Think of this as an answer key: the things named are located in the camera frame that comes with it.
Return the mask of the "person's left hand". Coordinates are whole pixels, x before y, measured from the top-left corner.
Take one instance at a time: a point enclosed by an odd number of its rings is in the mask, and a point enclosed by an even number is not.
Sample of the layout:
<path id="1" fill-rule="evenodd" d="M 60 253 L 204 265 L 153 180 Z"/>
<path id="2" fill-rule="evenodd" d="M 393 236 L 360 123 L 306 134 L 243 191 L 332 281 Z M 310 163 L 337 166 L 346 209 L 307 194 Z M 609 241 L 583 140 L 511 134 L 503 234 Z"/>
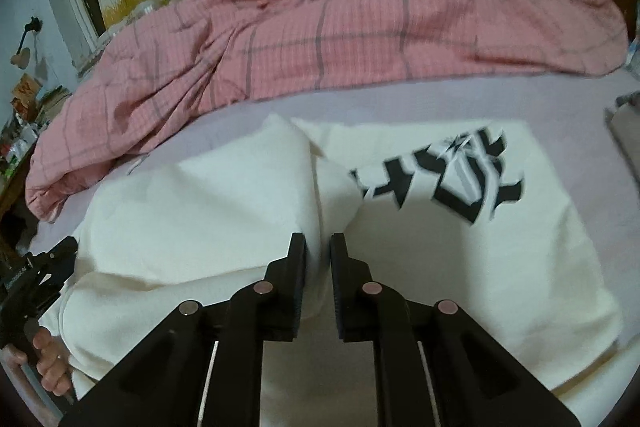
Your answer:
<path id="1" fill-rule="evenodd" d="M 38 355 L 36 369 L 41 387 L 58 397 L 71 391 L 68 350 L 60 338 L 52 336 L 49 329 L 39 327 L 32 336 L 32 345 Z M 22 366 L 28 362 L 26 353 L 6 345 L 1 350 L 1 362 L 6 373 L 14 378 L 15 386 L 29 390 L 29 381 L 22 371 Z"/>

